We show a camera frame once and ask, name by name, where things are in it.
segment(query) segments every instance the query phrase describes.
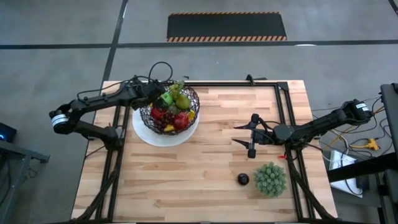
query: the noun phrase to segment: white label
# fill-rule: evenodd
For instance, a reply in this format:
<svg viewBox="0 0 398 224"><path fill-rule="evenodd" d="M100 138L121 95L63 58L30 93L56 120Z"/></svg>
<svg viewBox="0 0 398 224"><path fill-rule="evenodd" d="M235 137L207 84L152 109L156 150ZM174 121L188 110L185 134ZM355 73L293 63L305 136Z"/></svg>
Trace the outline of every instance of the white label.
<svg viewBox="0 0 398 224"><path fill-rule="evenodd" d="M357 107L357 108L366 107L366 104L361 103L361 104L356 105L356 107Z"/></svg>

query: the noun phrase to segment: black wire basket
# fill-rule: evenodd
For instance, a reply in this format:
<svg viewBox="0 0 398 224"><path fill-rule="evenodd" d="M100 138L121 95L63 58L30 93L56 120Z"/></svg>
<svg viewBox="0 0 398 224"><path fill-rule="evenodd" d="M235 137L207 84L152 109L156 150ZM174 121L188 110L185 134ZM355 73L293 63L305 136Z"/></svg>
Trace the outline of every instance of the black wire basket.
<svg viewBox="0 0 398 224"><path fill-rule="evenodd" d="M173 85L172 82L165 84L164 87L165 87L166 91L169 91L169 88L171 85ZM184 129L174 130L174 131L163 131L163 130L155 128L155 120L150 115L150 111L152 110L152 107L150 105L140 108L140 110L139 110L141 119L144 122L145 126L147 126L149 129L153 130L157 134L165 134L165 135L169 135L169 136L178 135L181 132L187 130L190 126L192 126L198 118L199 109L200 109L198 94L195 92L195 90L193 90L193 88L186 86L186 85L184 86L184 88L181 90L180 93L187 96L188 99L191 101L191 105L190 105L189 109L181 110L181 112L188 113L191 110L195 112L194 118L191 121L189 121L187 127L185 127Z"/></svg>

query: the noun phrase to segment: black ball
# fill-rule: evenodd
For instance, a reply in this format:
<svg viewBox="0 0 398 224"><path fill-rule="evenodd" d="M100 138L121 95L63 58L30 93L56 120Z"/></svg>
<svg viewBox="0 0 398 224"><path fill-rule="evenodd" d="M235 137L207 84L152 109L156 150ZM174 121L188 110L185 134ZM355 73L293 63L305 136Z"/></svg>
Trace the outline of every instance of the black ball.
<svg viewBox="0 0 398 224"><path fill-rule="evenodd" d="M247 185L249 183L249 176L247 174L239 174L238 175L238 182L240 185Z"/></svg>

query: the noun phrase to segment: wire fruit basket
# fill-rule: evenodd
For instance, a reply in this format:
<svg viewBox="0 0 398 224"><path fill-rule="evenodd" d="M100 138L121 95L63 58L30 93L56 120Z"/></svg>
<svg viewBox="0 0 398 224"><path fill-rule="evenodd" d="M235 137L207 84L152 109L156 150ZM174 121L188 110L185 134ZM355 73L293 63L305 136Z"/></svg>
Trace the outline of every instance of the wire fruit basket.
<svg viewBox="0 0 398 224"><path fill-rule="evenodd" d="M173 84L174 84L173 82L165 83L164 87L166 89L166 92L170 91L170 87ZM186 85L182 88L180 94L185 95L190 100L189 109L180 110L180 112L188 113L190 111L193 111L195 114L193 119L191 119L189 121L188 125L185 128L175 129L173 131L164 131L162 128L159 128L159 126L161 125L161 124L159 124L160 121L155 120L151 116L151 111L152 111L151 105L140 108L140 115L141 115L142 121L144 122L145 126L147 126L149 129L153 130L153 132L155 132L157 134L164 134L164 135L169 135L169 136L178 135L179 133L190 128L198 118L198 113L199 113L199 109L200 109L199 97L193 88L186 86Z"/></svg>

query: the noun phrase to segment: black floor mat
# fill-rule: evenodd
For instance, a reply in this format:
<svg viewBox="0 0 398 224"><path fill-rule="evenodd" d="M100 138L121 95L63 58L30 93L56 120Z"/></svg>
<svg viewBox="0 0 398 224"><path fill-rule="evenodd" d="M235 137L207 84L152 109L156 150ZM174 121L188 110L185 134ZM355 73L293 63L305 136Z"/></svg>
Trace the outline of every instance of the black floor mat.
<svg viewBox="0 0 398 224"><path fill-rule="evenodd" d="M279 12L179 12L169 15L168 42L286 40Z"/></svg>

